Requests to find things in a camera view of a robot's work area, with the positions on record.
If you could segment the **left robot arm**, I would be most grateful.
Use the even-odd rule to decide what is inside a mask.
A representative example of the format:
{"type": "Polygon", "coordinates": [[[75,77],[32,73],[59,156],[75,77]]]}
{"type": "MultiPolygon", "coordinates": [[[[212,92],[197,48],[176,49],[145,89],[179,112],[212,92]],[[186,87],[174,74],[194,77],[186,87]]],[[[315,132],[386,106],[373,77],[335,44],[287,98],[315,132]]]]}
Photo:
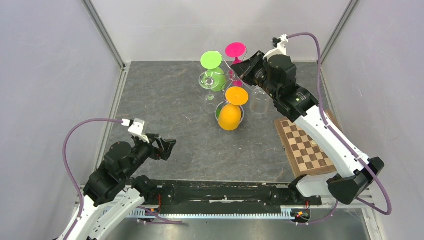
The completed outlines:
{"type": "Polygon", "coordinates": [[[110,234],[133,209],[157,198],[155,184],[146,176],[137,177],[124,197],[103,214],[107,204],[123,192],[132,175],[148,159],[167,161],[177,141],[158,134],[131,137],[134,144],[114,143],[103,162],[79,191],[79,206],[60,240],[101,240],[110,234]]]}

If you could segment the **chrome wine glass rack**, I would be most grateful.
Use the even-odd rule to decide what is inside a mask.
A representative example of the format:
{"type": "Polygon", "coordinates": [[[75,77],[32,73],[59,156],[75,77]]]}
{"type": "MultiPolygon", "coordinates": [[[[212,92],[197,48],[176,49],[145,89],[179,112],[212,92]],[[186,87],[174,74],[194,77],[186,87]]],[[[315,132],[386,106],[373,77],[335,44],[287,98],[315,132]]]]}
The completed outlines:
{"type": "Polygon", "coordinates": [[[242,82],[218,51],[205,52],[200,57],[200,64],[204,72],[199,75],[198,84],[205,91],[203,109],[206,113],[214,114],[218,120],[225,106],[234,105],[240,108],[243,117],[243,105],[249,101],[251,88],[242,82]]]}

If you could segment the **clear wine glass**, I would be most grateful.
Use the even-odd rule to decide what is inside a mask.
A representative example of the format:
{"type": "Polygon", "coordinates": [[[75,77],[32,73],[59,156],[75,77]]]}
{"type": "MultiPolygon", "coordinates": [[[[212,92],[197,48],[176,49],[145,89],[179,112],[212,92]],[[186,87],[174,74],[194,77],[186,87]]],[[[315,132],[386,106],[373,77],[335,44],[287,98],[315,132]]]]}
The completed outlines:
{"type": "Polygon", "coordinates": [[[218,94],[213,91],[218,86],[212,72],[205,71],[200,74],[198,79],[199,85],[204,89],[203,91],[203,109],[208,114],[213,114],[219,103],[218,94]]]}

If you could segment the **green wine glass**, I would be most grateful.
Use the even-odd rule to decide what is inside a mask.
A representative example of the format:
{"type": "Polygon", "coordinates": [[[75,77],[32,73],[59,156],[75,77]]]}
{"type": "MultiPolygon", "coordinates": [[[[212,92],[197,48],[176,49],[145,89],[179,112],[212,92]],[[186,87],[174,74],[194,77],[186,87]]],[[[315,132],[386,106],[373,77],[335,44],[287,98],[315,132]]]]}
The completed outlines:
{"type": "Polygon", "coordinates": [[[220,68],[222,61],[221,54],[214,50],[205,52],[200,58],[201,66],[205,68],[205,71],[213,73],[213,78],[218,82],[217,87],[213,89],[215,92],[222,91],[226,83],[226,75],[220,68]]]}

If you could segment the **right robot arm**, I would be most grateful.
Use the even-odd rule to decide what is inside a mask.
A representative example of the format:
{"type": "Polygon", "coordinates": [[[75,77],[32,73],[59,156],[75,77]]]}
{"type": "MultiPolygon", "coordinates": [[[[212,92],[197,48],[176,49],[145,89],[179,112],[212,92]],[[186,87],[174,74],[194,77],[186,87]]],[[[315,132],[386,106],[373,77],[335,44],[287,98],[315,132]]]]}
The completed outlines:
{"type": "Polygon", "coordinates": [[[289,189],[289,199],[302,204],[309,197],[331,195],[342,204],[358,199],[384,168],[379,157],[368,157],[351,143],[325,114],[319,101],[296,83],[297,67],[289,56],[265,56],[258,51],[251,58],[230,67],[249,86],[260,87],[277,111],[310,136],[329,157],[336,172],[302,175],[289,189]]]}

